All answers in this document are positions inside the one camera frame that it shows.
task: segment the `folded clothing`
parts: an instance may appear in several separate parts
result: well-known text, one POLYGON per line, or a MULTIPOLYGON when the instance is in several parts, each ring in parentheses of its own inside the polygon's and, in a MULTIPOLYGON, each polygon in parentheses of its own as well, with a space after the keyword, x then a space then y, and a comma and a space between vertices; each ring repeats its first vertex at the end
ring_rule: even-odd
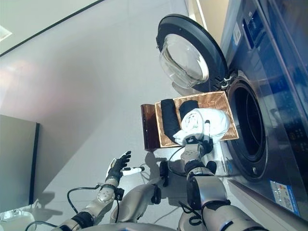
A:
POLYGON ((173 99, 162 100, 161 102, 162 108, 162 119, 163 119, 163 128, 164 134, 175 142, 173 137, 178 131, 181 130, 179 120, 177 117, 175 104, 173 99))
POLYGON ((197 100, 188 100, 182 103, 179 108, 181 120, 183 120, 187 113, 195 108, 199 108, 197 100))
POLYGON ((228 131, 230 122, 224 111, 211 108, 196 108, 187 113, 181 122, 182 130, 173 135, 175 142, 186 145, 186 139, 191 136, 203 141, 207 120, 210 121, 210 138, 217 143, 228 131))

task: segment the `silver metal surface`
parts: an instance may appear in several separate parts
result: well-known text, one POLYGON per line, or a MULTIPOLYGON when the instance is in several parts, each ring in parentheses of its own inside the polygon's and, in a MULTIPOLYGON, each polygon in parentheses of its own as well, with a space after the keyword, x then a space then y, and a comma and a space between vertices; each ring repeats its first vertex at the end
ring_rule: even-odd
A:
POLYGON ((114 179, 114 178, 108 178, 106 181, 105 181, 105 184, 111 184, 115 187, 119 186, 119 182, 114 179))
POLYGON ((218 177, 215 176, 196 176, 201 205, 210 201, 225 201, 227 199, 227 192, 225 186, 218 177))
POLYGON ((104 187, 97 194, 97 199, 100 202, 109 203, 115 199, 115 193, 112 188, 104 187))
POLYGON ((260 230, 262 230, 260 224, 252 220, 238 207, 232 205, 221 206, 217 210, 205 207, 203 209, 203 219, 209 231, 222 230, 227 224, 229 226, 224 229, 225 231, 242 231, 252 227, 260 227, 260 230))
POLYGON ((84 231, 175 231, 164 226, 144 223, 115 223, 98 225, 83 229, 84 231))
POLYGON ((189 218, 193 216, 193 213, 187 214, 183 212, 179 220, 178 231, 206 231, 207 229, 203 224, 192 226, 189 223, 189 218))
MULTIPOLYGON (((148 205, 152 204, 155 186, 143 184, 129 191, 119 203, 118 222, 137 222, 142 217, 148 205)), ((117 208, 110 215, 110 223, 115 222, 117 208)))
POLYGON ((210 176, 214 176, 214 174, 206 167, 196 167, 193 170, 191 170, 189 172, 193 173, 194 175, 210 175, 210 176))
POLYGON ((181 160, 184 162, 184 165, 187 164, 187 162, 191 160, 198 160, 199 159, 199 153, 198 148, 199 144, 187 144, 185 146, 185 150, 181 155, 181 160))
POLYGON ((97 225, 101 222, 104 215, 112 208, 114 200, 102 202, 97 198, 91 201, 81 212, 88 212, 94 219, 94 225, 97 225))

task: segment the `robotic arm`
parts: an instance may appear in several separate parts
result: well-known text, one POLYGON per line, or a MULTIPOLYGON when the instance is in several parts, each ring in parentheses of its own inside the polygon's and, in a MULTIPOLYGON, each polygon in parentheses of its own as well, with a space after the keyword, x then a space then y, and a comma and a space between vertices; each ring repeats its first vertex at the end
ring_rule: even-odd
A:
MULTIPOLYGON (((189 206, 194 210, 201 210, 203 225, 208 231, 261 231, 266 230, 260 224, 253 221, 247 214, 239 208, 232 206, 227 199, 226 189, 218 177, 215 176, 216 163, 210 161, 205 166, 201 157, 212 149, 211 140, 198 142, 194 138, 187 140, 185 150, 181 159, 185 164, 185 174, 187 178, 187 198, 189 206)), ((87 227, 89 230, 119 231, 127 230, 153 230, 171 231, 172 229, 154 224, 137 224, 138 218, 145 212, 148 204, 159 204, 160 192, 158 182, 163 182, 166 175, 159 177, 155 181, 139 185, 131 190, 121 202, 119 208, 115 209, 111 215, 111 223, 117 220, 116 224, 96 226, 101 222, 104 215, 112 208, 113 201, 122 200, 124 190, 119 189, 119 181, 125 171, 131 173, 143 171, 144 168, 127 168, 130 152, 125 153, 119 159, 114 159, 107 171, 104 183, 98 183, 101 187, 97 197, 84 209, 71 219, 66 220, 53 231, 76 231, 87 227), (128 213, 122 208, 129 208, 128 213)), ((179 231, 195 230, 195 226, 181 226, 187 217, 181 217, 179 231)))
POLYGON ((66 220, 53 231, 76 231, 101 222, 104 215, 112 208, 115 199, 121 200, 124 190, 119 189, 119 181, 123 172, 131 169, 123 169, 130 159, 130 151, 123 154, 119 159, 114 159, 110 164, 105 183, 98 183, 101 187, 97 197, 91 201, 84 209, 71 219, 66 220))
POLYGON ((266 230, 253 221, 227 199, 226 189, 215 176, 216 163, 205 166, 201 157, 205 155, 202 143, 188 143, 181 155, 187 177, 189 206, 202 211, 202 221, 208 231, 260 231, 266 230))

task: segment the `laundry basket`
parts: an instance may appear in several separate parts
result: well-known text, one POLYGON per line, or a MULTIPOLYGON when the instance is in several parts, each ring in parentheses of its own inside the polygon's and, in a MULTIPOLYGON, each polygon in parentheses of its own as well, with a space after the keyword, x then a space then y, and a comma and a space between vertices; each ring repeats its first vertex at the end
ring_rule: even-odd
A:
MULTIPOLYGON (((221 138, 221 140, 226 141, 226 140, 234 140, 234 139, 239 138, 226 92, 224 91, 207 92, 207 93, 201 93, 201 94, 190 95, 190 96, 185 96, 185 97, 178 97, 178 98, 173 99, 175 107, 176 107, 176 113, 178 116, 179 123, 181 123, 179 108, 181 104, 187 100, 197 100, 199 108, 214 108, 214 109, 224 111, 229 117, 230 125, 229 125, 228 131, 221 138)), ((162 109, 161 109, 160 102, 155 103, 155 114, 156 114, 160 147, 162 148, 179 147, 178 144, 172 142, 164 133, 162 109)))

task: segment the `white floor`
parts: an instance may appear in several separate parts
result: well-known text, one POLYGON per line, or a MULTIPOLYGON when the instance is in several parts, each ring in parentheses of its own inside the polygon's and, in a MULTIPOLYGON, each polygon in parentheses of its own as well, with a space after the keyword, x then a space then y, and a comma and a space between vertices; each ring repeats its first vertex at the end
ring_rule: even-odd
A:
MULTIPOLYGON (((143 103, 178 96, 155 41, 159 21, 170 13, 187 14, 184 0, 106 0, 0 58, 0 113, 41 124, 36 219, 60 224, 73 216, 66 192, 104 180, 109 162, 127 150, 130 165, 147 162, 151 177, 156 161, 175 151, 144 151, 140 111, 143 103)), ((177 227, 181 209, 174 205, 185 197, 185 180, 170 181, 161 205, 149 206, 140 222, 177 227)), ((144 182, 136 174, 123 177, 120 187, 128 192, 144 182)), ((95 194, 75 192, 72 200, 80 209, 95 194)))

